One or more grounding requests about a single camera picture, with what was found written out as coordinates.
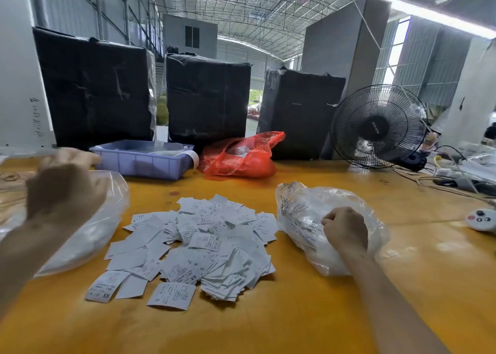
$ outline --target white pillar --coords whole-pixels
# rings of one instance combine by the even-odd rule
[[[496,107],[496,42],[470,42],[453,103],[443,125],[442,145],[479,144]]]
[[[0,0],[0,17],[0,154],[51,149],[55,137],[33,38],[30,0]]]

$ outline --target fan grille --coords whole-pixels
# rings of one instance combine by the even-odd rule
[[[424,142],[426,119],[425,107],[413,93],[395,85],[372,85],[338,106],[331,140],[344,160],[369,169],[387,168]]]

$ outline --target black plastic wrap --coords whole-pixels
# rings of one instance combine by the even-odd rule
[[[58,146],[153,140],[155,60],[144,48],[34,28]]]
[[[251,65],[167,54],[169,139],[195,150],[245,137]]]
[[[257,133],[284,131],[273,160],[318,159],[346,79],[279,69],[267,71]]]

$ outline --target tape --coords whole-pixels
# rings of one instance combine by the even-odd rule
[[[179,153],[177,156],[180,156],[181,154],[187,154],[189,157],[191,157],[191,159],[193,159],[193,169],[196,169],[198,167],[198,164],[200,163],[200,158],[198,157],[195,151],[185,150],[184,152]]]

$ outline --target remote control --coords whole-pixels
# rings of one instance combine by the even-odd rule
[[[479,232],[496,231],[496,211],[493,209],[477,209],[465,218],[468,227]]]

